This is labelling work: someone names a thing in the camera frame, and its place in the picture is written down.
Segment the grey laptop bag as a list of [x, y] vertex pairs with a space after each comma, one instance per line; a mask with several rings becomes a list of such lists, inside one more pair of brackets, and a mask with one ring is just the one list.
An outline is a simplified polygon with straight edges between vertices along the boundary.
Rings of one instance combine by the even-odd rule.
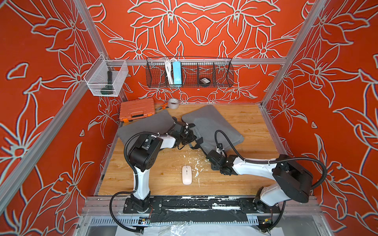
[[215, 132], [223, 131], [234, 146], [243, 143], [244, 137], [218, 112], [213, 105], [207, 105], [182, 116], [182, 121], [194, 124], [191, 131], [196, 136], [191, 149], [201, 149], [205, 154], [216, 149]]
[[122, 126], [118, 129], [117, 135], [125, 145], [129, 138], [140, 132], [166, 133], [174, 125], [174, 122], [175, 120], [164, 110]]

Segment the pink computer mouse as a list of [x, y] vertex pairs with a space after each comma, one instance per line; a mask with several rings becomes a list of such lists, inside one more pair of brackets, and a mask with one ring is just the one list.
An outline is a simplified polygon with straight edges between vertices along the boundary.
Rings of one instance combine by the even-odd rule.
[[182, 167], [182, 183], [184, 185], [190, 185], [193, 181], [192, 168], [189, 165]]

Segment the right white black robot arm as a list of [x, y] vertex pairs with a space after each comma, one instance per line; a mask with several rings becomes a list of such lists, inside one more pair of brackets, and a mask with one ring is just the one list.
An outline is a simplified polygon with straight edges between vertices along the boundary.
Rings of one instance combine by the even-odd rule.
[[[268, 187], [261, 187], [253, 199], [254, 209], [259, 212], [271, 210], [278, 203], [283, 204], [276, 220], [260, 225], [259, 230], [263, 233], [270, 233], [278, 225], [287, 201], [307, 203], [311, 191], [320, 186], [327, 177], [327, 167], [318, 159], [289, 157], [285, 154], [276, 159], [247, 159], [237, 151], [222, 130], [216, 130], [214, 138], [217, 148], [210, 151], [206, 158], [221, 174], [252, 175], [275, 182]], [[317, 182], [313, 182], [313, 174], [299, 164], [300, 160], [313, 162], [321, 168], [321, 177]]]

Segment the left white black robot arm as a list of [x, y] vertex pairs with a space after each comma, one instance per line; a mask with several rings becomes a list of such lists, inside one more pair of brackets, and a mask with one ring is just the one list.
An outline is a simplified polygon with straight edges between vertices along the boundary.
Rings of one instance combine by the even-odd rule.
[[131, 192], [115, 193], [109, 202], [109, 212], [115, 223], [122, 229], [135, 234], [144, 233], [143, 227], [128, 227], [119, 221], [113, 212], [113, 201], [119, 195], [130, 195], [125, 201], [136, 211], [145, 212], [150, 206], [151, 191], [149, 188], [150, 169], [153, 167], [162, 149], [178, 148], [179, 145], [191, 144], [197, 137], [194, 135], [195, 124], [179, 122], [174, 117], [174, 124], [166, 133], [143, 131], [132, 135], [124, 145], [124, 158], [133, 171], [134, 185]]

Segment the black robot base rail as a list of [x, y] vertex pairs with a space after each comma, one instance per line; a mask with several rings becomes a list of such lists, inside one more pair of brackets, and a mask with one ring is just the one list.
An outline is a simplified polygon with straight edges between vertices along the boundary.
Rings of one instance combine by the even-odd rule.
[[144, 216], [149, 225], [168, 224], [225, 224], [259, 225], [265, 220], [278, 219], [281, 209], [260, 206], [254, 196], [152, 196], [147, 209], [137, 209], [130, 199], [124, 203], [123, 213]]

